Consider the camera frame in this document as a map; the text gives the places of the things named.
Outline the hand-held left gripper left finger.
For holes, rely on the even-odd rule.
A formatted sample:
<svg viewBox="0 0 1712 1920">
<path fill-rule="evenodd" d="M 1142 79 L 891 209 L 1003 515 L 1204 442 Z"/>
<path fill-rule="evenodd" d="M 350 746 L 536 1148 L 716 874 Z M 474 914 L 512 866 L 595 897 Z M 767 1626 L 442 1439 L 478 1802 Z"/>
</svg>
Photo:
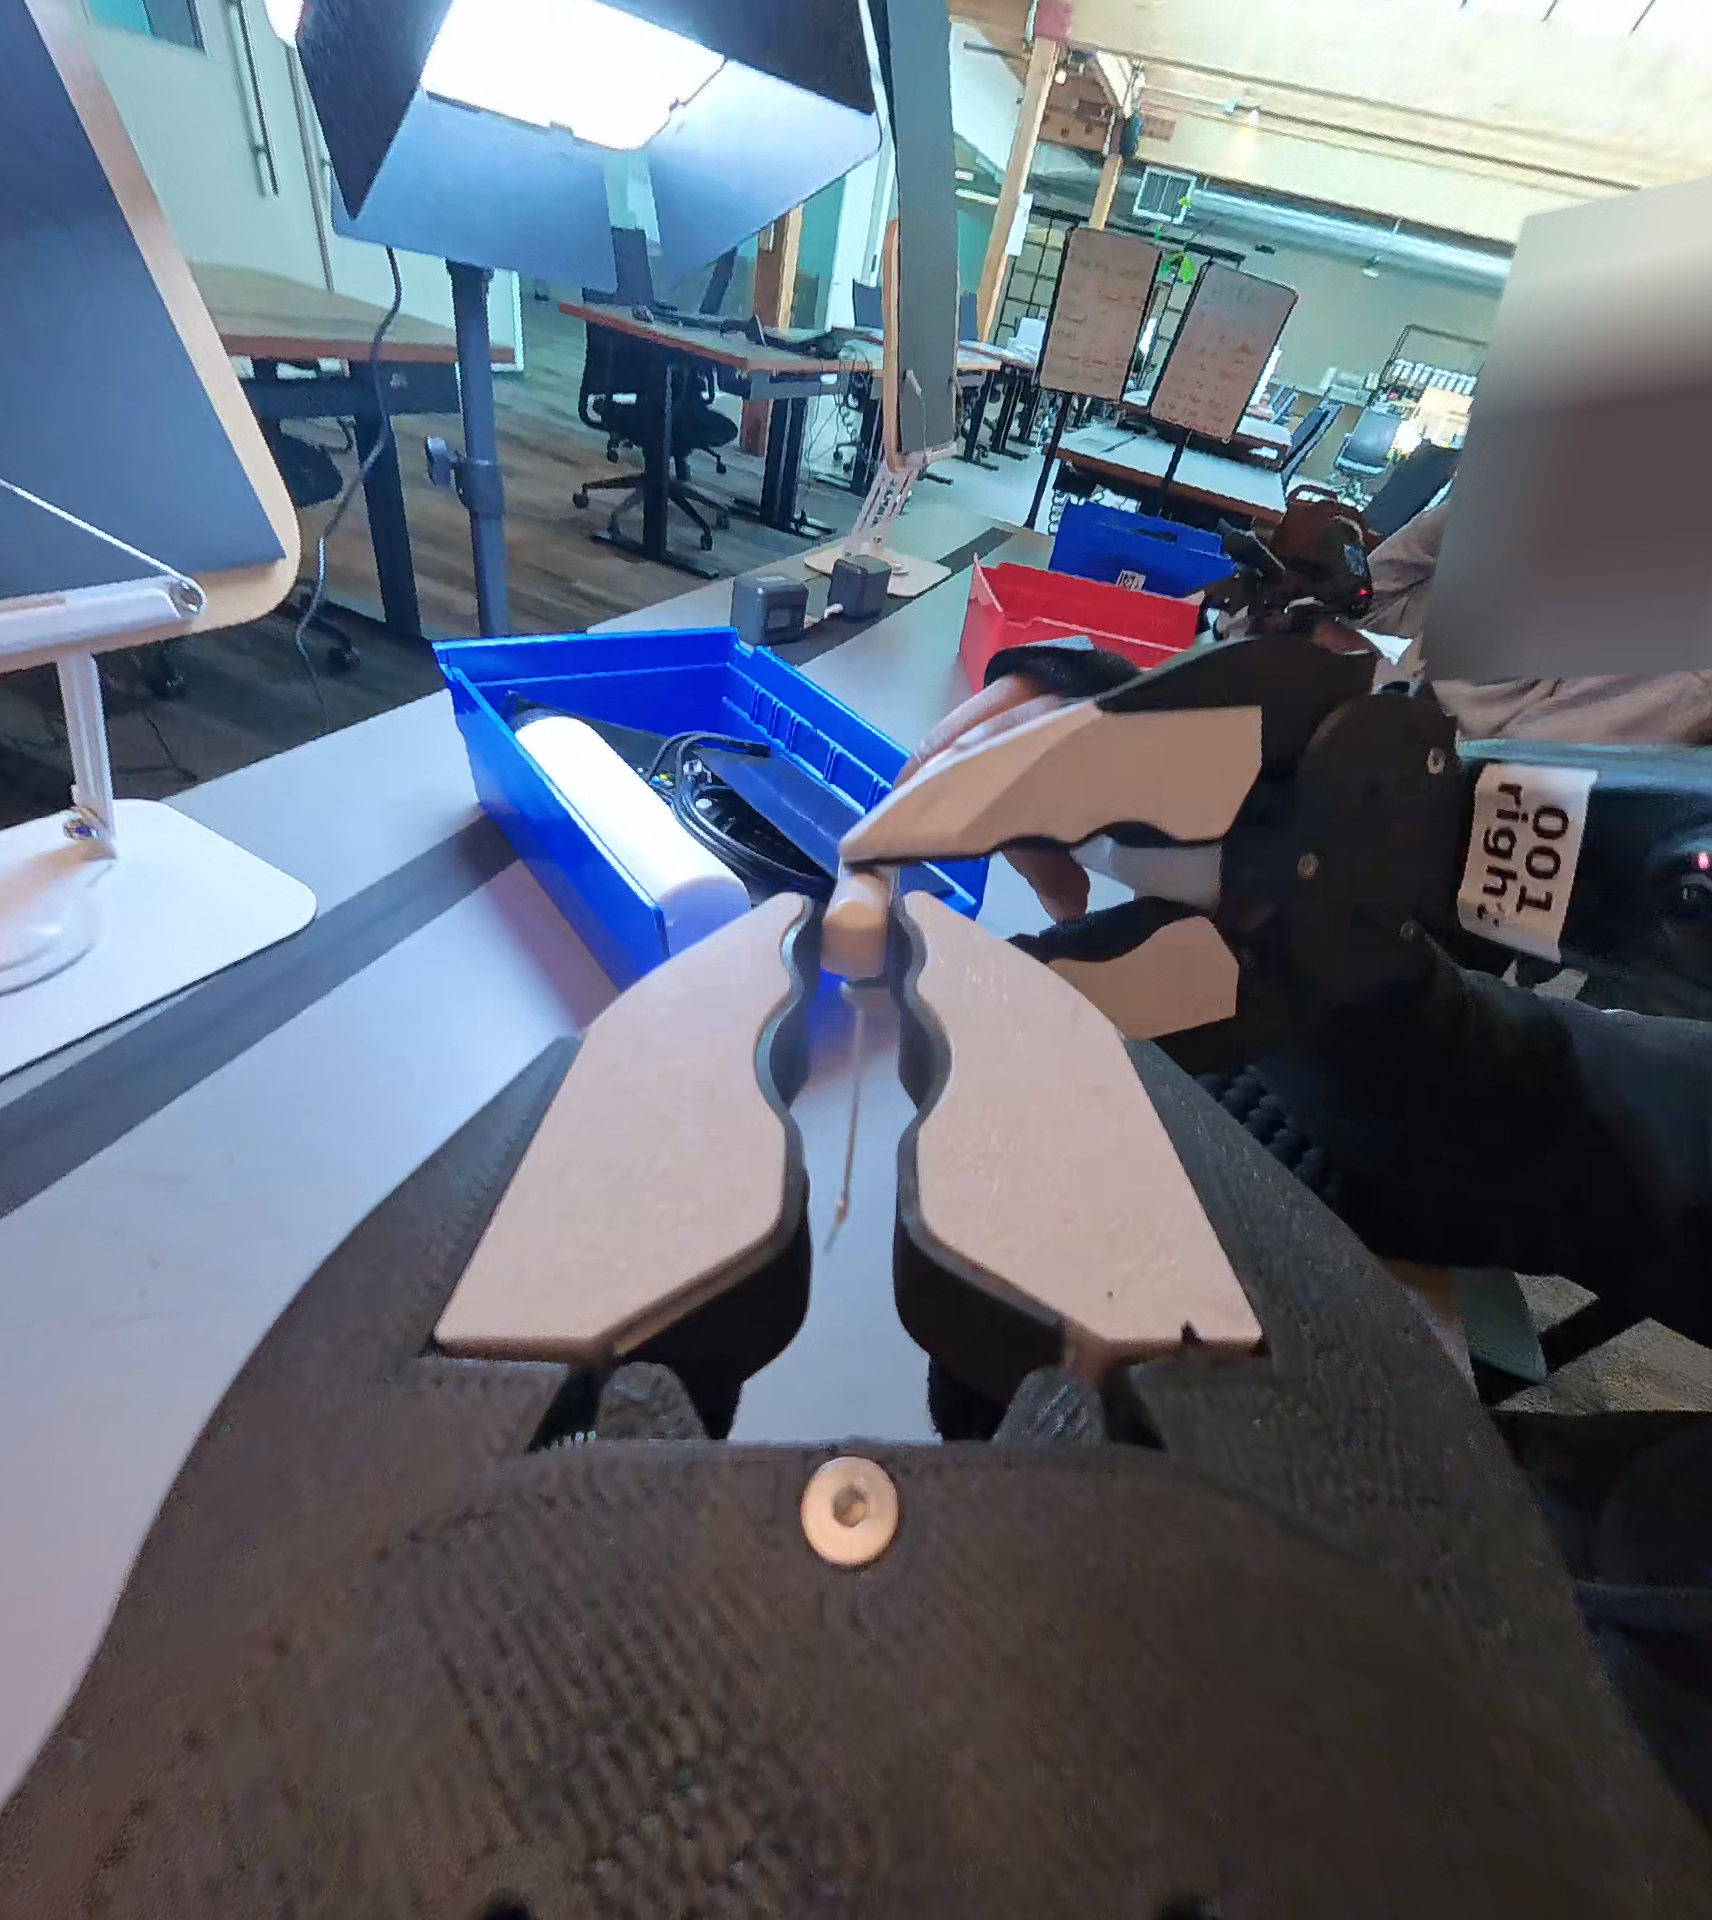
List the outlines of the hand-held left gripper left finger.
<svg viewBox="0 0 1712 1920">
<path fill-rule="evenodd" d="M 669 1372 L 709 1439 L 802 1330 L 816 904 L 776 895 L 542 1058 L 546 1105 L 434 1324 L 463 1363 Z"/>
</svg>

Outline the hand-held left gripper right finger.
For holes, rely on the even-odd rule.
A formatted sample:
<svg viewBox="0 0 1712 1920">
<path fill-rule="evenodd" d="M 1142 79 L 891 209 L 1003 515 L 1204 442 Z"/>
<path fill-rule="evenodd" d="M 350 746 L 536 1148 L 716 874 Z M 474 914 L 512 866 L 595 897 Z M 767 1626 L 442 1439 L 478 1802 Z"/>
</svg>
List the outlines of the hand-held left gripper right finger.
<svg viewBox="0 0 1712 1920">
<path fill-rule="evenodd" d="M 888 985 L 913 1105 L 894 1309 L 937 1439 L 987 1443 L 1039 1375 L 1132 1430 L 1136 1371 L 1263 1367 L 1258 1306 L 1144 1074 L 1165 1058 L 928 895 L 894 907 Z"/>
</svg>

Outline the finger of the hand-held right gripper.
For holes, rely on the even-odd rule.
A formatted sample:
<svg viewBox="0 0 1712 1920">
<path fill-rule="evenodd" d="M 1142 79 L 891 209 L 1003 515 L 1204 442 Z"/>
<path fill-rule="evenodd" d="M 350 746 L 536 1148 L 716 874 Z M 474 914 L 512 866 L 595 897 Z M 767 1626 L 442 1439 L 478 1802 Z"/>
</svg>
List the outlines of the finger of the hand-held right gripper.
<svg viewBox="0 0 1712 1920">
<path fill-rule="evenodd" d="M 1136 897 L 1016 935 L 1011 947 L 1139 1042 L 1188 1034 L 1236 1014 L 1238 958 L 1204 914 L 1180 903 Z"/>
<path fill-rule="evenodd" d="M 1210 643 L 977 744 L 894 789 L 838 849 L 852 871 L 1065 851 L 1122 828 L 1172 846 L 1222 842 L 1265 780 L 1374 686 L 1374 653 L 1310 636 Z"/>
</svg>

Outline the blue storage bin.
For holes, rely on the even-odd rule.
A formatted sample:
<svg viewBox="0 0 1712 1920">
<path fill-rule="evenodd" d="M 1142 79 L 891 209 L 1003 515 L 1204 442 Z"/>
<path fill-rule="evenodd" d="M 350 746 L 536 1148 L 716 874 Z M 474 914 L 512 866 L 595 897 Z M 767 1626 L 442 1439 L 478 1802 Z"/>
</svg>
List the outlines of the blue storage bin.
<svg viewBox="0 0 1712 1920">
<path fill-rule="evenodd" d="M 748 801 L 824 877 L 848 828 L 880 802 L 907 751 L 848 705 L 733 628 L 491 636 L 434 643 L 485 814 L 620 988 L 678 953 L 633 881 L 518 744 L 542 715 L 579 718 L 648 780 L 681 736 L 752 746 Z"/>
<path fill-rule="evenodd" d="M 1061 510 L 1050 571 L 1179 600 L 1233 579 L 1236 560 L 1221 534 L 1076 498 Z"/>
</svg>

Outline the person's right forearm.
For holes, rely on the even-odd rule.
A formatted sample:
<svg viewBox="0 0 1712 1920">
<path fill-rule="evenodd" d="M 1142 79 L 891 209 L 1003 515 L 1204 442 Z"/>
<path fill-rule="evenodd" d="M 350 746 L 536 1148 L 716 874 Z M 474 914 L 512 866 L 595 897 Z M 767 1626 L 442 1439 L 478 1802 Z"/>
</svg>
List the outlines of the person's right forearm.
<svg viewBox="0 0 1712 1920">
<path fill-rule="evenodd" d="M 1244 1057 L 1339 1217 L 1381 1256 L 1560 1278 L 1712 1351 L 1712 1022 L 1417 953 Z"/>
</svg>

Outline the red storage bin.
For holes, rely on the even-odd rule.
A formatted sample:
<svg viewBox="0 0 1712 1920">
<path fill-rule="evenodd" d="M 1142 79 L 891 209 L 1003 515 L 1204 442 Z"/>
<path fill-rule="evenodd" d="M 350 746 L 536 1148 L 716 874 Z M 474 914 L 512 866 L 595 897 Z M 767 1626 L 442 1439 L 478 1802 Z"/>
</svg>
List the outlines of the red storage bin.
<svg viewBox="0 0 1712 1920">
<path fill-rule="evenodd" d="M 968 692 L 987 684 L 988 662 L 1012 648 L 1088 643 L 1090 648 L 1156 669 L 1198 638 L 1204 593 L 1168 597 L 1018 563 L 968 571 L 958 645 Z"/>
</svg>

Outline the white cylinder roll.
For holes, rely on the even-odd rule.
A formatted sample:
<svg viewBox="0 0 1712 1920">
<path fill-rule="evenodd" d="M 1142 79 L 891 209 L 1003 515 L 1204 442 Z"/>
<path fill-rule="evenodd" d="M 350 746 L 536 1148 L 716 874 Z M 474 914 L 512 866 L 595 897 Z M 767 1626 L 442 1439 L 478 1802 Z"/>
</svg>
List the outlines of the white cylinder roll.
<svg viewBox="0 0 1712 1920">
<path fill-rule="evenodd" d="M 515 739 L 608 862 L 661 913 L 667 953 L 690 949 L 750 913 L 746 882 L 590 725 L 540 715 Z"/>
</svg>

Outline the wooden desk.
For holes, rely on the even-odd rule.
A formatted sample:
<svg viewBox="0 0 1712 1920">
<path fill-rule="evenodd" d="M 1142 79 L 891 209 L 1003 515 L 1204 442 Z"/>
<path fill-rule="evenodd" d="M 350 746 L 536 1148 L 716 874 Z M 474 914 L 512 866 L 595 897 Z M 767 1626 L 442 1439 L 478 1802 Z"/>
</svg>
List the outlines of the wooden desk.
<svg viewBox="0 0 1712 1920">
<path fill-rule="evenodd" d="M 841 403 L 854 380 L 880 380 L 882 361 L 874 351 L 811 354 L 776 343 L 755 343 L 742 332 L 706 330 L 676 318 L 640 317 L 633 306 L 590 301 L 559 301 L 557 315 L 638 335 L 676 354 L 716 371 L 718 389 L 771 412 L 765 449 L 762 492 L 741 497 L 731 512 L 750 515 L 785 536 L 829 536 L 832 528 L 800 508 L 800 474 L 809 410 Z"/>
<path fill-rule="evenodd" d="M 420 638 L 404 485 L 409 449 L 398 426 L 417 419 L 461 419 L 457 329 L 406 321 L 400 284 L 391 288 L 391 302 L 379 306 L 256 268 L 195 264 L 192 274 L 222 349 L 234 364 L 249 367 L 245 399 L 270 451 L 287 464 L 310 468 L 317 459 L 295 452 L 295 426 L 338 423 L 348 435 L 355 468 L 336 492 L 322 497 L 317 477 L 290 482 L 292 498 L 328 515 L 314 541 L 306 615 L 318 615 L 324 605 L 331 534 L 360 510 L 384 622 Z M 463 429 L 459 447 L 436 440 L 424 452 L 430 485 L 457 498 L 447 461 L 461 451 Z"/>
</svg>

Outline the black office chair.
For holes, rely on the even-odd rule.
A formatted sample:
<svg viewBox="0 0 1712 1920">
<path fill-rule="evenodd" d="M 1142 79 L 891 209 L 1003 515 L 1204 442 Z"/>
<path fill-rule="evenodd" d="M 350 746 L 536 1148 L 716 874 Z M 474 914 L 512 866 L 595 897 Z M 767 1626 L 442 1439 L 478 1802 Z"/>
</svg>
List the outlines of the black office chair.
<svg viewBox="0 0 1712 1920">
<path fill-rule="evenodd" d="M 702 563 L 672 549 L 670 518 L 678 515 L 694 528 L 702 555 L 712 555 L 716 534 L 731 527 L 731 508 L 693 482 L 694 459 L 727 472 L 725 452 L 741 439 L 738 423 L 718 406 L 716 368 L 640 335 L 590 322 L 579 420 L 603 435 L 610 463 L 625 451 L 642 463 L 628 479 L 593 479 L 572 494 L 581 512 L 595 497 L 616 494 L 596 538 L 630 558 L 709 580 L 712 573 Z"/>
</svg>

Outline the black board book stand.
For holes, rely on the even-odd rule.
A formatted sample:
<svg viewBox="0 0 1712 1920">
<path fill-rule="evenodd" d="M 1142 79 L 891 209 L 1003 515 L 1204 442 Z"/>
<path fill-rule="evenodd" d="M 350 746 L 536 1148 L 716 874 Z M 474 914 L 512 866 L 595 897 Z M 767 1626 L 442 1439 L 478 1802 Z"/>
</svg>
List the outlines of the black board book stand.
<svg viewBox="0 0 1712 1920">
<path fill-rule="evenodd" d="M 98 661 L 274 613 L 290 494 L 63 5 L 0 5 L 0 675 L 50 666 L 68 802 L 0 831 L 0 1077 L 317 916 L 170 805 L 119 802 Z"/>
<path fill-rule="evenodd" d="M 963 399 L 961 264 L 948 11 L 940 3 L 862 5 L 894 165 L 894 216 L 878 250 L 882 343 L 871 382 L 878 447 L 850 533 L 806 556 L 827 579 L 838 555 L 891 563 L 894 602 L 942 583 L 942 568 L 894 543 L 930 468 L 958 447 Z"/>
</svg>

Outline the black light stand pole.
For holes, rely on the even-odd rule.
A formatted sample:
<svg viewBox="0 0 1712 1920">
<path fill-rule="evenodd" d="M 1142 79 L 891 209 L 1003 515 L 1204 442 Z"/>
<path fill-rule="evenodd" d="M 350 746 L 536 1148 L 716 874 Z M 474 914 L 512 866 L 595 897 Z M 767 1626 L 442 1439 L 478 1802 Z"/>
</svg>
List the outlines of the black light stand pole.
<svg viewBox="0 0 1712 1920">
<path fill-rule="evenodd" d="M 448 485 L 469 517 L 470 560 L 482 638 L 510 633 L 506 481 L 502 468 L 488 317 L 493 270 L 447 260 L 457 349 L 463 449 L 448 457 Z"/>
</svg>

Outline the studio softbox light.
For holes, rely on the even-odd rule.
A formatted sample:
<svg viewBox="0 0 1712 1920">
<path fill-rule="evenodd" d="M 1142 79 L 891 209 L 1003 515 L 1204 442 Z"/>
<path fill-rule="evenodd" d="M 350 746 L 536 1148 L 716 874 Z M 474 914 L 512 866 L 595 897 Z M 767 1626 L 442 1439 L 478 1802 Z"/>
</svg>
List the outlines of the studio softbox light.
<svg viewBox="0 0 1712 1920">
<path fill-rule="evenodd" d="M 343 236 L 610 291 L 615 236 L 672 287 L 882 138 L 856 3 L 270 5 Z"/>
</svg>

